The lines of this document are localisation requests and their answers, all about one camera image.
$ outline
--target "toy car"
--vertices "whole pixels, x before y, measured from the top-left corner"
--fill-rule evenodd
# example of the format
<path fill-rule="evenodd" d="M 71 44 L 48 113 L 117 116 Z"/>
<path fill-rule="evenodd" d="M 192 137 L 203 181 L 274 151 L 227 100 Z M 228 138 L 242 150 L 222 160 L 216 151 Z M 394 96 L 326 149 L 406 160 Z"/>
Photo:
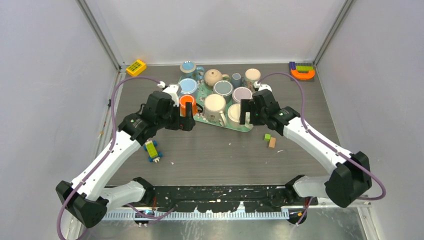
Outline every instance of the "toy car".
<path fill-rule="evenodd" d="M 148 152 L 148 161 L 151 162 L 151 163 L 159 162 L 159 160 L 163 156 L 162 152 L 156 151 L 157 145 L 158 145 L 158 143 L 155 140 L 146 141 L 145 144 L 143 145 L 144 150 Z"/>

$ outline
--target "white enclosure wall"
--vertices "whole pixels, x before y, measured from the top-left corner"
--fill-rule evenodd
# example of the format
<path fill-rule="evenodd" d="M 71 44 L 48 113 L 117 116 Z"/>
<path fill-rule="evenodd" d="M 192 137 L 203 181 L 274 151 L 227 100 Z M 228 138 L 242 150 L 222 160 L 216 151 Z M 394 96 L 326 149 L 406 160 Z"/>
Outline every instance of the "white enclosure wall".
<path fill-rule="evenodd" d="M 312 61 L 345 0 L 87 0 L 120 63 Z"/>
<path fill-rule="evenodd" d="M 93 161 L 117 71 L 73 0 L 1 1 L 0 41 L 0 239 L 58 239 L 55 187 Z"/>
<path fill-rule="evenodd" d="M 318 64 L 342 145 L 387 187 L 385 239 L 423 239 L 424 1 L 357 1 Z M 371 194 L 380 194 L 374 184 Z"/>

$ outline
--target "yellow block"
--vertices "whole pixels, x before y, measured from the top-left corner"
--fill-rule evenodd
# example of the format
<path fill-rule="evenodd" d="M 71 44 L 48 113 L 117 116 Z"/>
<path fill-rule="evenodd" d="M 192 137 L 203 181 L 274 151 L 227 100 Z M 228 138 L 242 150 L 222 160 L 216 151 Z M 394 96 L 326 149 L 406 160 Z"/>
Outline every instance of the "yellow block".
<path fill-rule="evenodd" d="M 138 76 L 147 68 L 146 64 L 137 59 L 133 64 L 126 68 L 126 72 L 132 77 Z"/>

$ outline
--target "cup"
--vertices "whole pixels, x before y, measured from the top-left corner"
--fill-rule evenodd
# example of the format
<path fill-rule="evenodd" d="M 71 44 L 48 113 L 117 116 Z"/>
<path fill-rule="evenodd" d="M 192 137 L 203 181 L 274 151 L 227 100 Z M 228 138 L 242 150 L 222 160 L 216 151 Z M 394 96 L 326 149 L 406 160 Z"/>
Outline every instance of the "cup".
<path fill-rule="evenodd" d="M 233 85 L 229 81 L 221 80 L 213 85 L 213 92 L 224 97 L 225 102 L 231 101 L 233 93 Z"/>
<path fill-rule="evenodd" d="M 252 99 L 252 91 L 244 86 L 237 87 L 232 92 L 232 100 L 235 104 L 241 103 L 242 99 Z"/>
<path fill-rule="evenodd" d="M 214 85 L 222 80 L 230 80 L 230 76 L 228 74 L 222 74 L 219 70 L 216 69 L 209 69 L 204 74 L 204 84 L 209 89 L 212 89 Z"/>
<path fill-rule="evenodd" d="M 258 69 L 250 68 L 244 73 L 245 86 L 254 92 L 254 83 L 261 79 L 261 72 Z"/>
<path fill-rule="evenodd" d="M 205 69 L 202 66 L 196 66 L 192 61 L 185 61 L 180 66 L 179 69 L 182 72 L 183 78 L 194 79 L 196 81 L 202 80 L 205 74 Z"/>
<path fill-rule="evenodd" d="M 181 79 L 178 84 L 181 87 L 181 93 L 179 94 L 179 97 L 183 95 L 191 95 L 194 98 L 197 98 L 198 96 L 198 82 L 192 78 L 184 78 Z"/>
<path fill-rule="evenodd" d="M 232 86 L 236 89 L 242 86 L 242 75 L 240 73 L 234 73 L 229 80 Z"/>
<path fill-rule="evenodd" d="M 225 111 L 226 101 L 223 96 L 213 93 L 204 99 L 204 116 L 208 121 L 225 127 L 227 125 Z"/>
<path fill-rule="evenodd" d="M 246 124 L 240 125 L 240 103 L 235 103 L 228 108 L 228 125 L 233 129 L 241 129 L 245 126 L 248 129 L 252 129 L 253 125 L 250 124 L 250 112 L 246 112 Z"/>
<path fill-rule="evenodd" d="M 179 99 L 179 110 L 183 117 L 186 116 L 186 104 L 191 103 L 191 109 L 193 116 L 198 113 L 198 108 L 196 106 L 196 99 L 192 95 L 184 95 Z"/>

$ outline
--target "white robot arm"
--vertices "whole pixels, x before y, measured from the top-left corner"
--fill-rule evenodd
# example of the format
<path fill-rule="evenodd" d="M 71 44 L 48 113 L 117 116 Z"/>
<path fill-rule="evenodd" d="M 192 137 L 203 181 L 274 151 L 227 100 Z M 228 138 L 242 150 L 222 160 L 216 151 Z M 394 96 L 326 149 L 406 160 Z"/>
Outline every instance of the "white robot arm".
<path fill-rule="evenodd" d="M 153 186 L 141 177 L 134 178 L 125 185 L 105 188 L 108 181 L 122 164 L 137 151 L 149 138 L 162 128 L 191 131 L 195 126 L 191 104 L 186 106 L 186 116 L 180 116 L 179 98 L 181 88 L 170 84 L 163 91 L 149 95 L 146 104 L 139 112 L 129 114 L 118 126 L 113 150 L 112 141 L 99 156 L 71 182 L 61 181 L 56 192 L 62 202 L 81 182 L 83 185 L 71 197 L 66 209 L 84 226 L 91 228 L 101 221 L 110 210 L 128 203 L 149 204 L 154 197 Z M 110 151 L 102 164 L 85 181 L 99 161 Z"/>
<path fill-rule="evenodd" d="M 306 121 L 302 122 L 300 114 L 291 107 L 280 108 L 270 88 L 262 86 L 262 90 L 255 92 L 252 99 L 241 100 L 240 124 L 245 124 L 246 113 L 250 113 L 250 124 L 267 125 L 269 129 L 294 141 L 318 160 L 329 173 L 319 177 L 298 175 L 289 181 L 285 187 L 292 191 L 293 199 L 329 198 L 345 208 L 371 187 L 371 177 L 341 156 L 350 156 L 351 160 L 369 171 L 370 163 L 364 153 L 351 153 L 330 141 Z M 308 131 L 313 132 L 322 141 Z M 323 142 L 334 148 L 336 153 Z"/>

